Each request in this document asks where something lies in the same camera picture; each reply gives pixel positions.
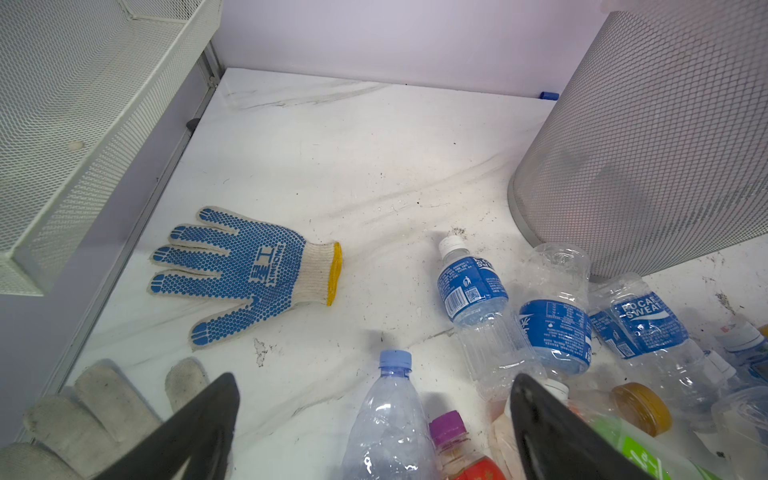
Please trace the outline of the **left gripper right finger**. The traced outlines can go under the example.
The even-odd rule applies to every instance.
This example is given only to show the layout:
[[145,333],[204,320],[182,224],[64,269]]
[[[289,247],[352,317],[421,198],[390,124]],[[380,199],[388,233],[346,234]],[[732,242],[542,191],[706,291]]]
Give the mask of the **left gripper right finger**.
[[515,377],[511,421],[527,479],[648,479],[650,476],[533,377]]

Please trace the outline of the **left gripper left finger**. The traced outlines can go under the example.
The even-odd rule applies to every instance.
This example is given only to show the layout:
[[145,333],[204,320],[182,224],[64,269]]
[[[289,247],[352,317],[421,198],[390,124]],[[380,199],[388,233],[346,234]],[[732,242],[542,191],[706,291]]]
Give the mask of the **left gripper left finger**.
[[231,373],[208,385],[100,479],[226,479],[240,393]]

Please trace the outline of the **yellow-cap clear bottle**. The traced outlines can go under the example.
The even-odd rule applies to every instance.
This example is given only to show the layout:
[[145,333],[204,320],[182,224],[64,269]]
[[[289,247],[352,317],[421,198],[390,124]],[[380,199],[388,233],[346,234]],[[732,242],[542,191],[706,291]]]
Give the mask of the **yellow-cap clear bottle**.
[[608,400],[609,417],[601,424],[601,435],[633,466],[652,479],[720,479],[656,439],[671,429],[673,420],[648,387],[619,385],[610,390]]

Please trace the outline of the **large clear blue-cap bottle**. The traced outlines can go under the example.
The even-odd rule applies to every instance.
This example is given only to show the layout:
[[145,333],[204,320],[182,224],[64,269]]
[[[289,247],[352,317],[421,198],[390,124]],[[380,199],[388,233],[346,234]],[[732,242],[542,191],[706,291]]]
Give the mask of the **large clear blue-cap bottle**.
[[351,428],[343,479],[438,479],[438,460],[422,404],[410,380],[412,356],[385,350]]

